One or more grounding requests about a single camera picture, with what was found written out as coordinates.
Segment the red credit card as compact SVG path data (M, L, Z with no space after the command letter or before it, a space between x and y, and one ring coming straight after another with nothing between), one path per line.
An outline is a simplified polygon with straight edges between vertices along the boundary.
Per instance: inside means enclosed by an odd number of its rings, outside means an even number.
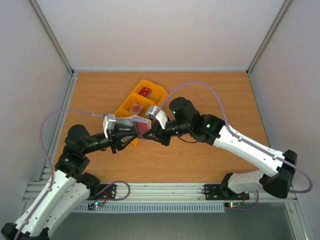
M134 121L133 126L138 139L144 139L143 134L151 129L151 124L148 122Z

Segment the pink leather card holder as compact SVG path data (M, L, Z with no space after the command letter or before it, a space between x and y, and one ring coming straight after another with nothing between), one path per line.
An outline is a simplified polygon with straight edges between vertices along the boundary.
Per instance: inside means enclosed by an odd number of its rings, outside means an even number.
M116 117L115 129L120 132L132 132L137 134L137 139L145 140L144 134L152 127L151 120L133 115L130 117Z

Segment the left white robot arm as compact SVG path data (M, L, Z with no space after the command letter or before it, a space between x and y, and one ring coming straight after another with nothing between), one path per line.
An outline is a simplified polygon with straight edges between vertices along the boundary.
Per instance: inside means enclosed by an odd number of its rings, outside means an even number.
M65 138L65 146L51 176L31 206L15 222L6 223L1 233L7 240L48 240L58 226L81 202L96 199L101 193L100 180L85 172L90 160L87 154L111 148L113 153L123 150L138 136L134 126L115 120L105 132L90 135L86 127L72 126Z

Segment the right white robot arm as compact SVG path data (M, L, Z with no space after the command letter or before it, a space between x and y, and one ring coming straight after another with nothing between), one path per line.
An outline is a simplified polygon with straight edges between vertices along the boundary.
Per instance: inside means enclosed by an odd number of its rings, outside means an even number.
M146 139L168 146L172 137L188 134L196 142L227 150L258 168L247 173L227 173L218 190L224 199L251 191L265 191L279 199L287 198L297 162L294 151L281 152L253 141L224 120L211 114L200 114L184 97L172 100L169 109L173 120L155 105L148 108L146 116L154 123L144 133Z

